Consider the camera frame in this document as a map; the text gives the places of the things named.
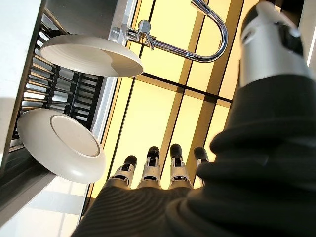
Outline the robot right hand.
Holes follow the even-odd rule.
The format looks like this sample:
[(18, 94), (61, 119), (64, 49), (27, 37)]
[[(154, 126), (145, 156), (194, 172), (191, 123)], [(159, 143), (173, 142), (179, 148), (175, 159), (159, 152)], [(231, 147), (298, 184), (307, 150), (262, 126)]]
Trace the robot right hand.
[(313, 237), (316, 234), (316, 79), (301, 34), (268, 1), (241, 28), (239, 87), (216, 155), (171, 190), (107, 182), (75, 237)]

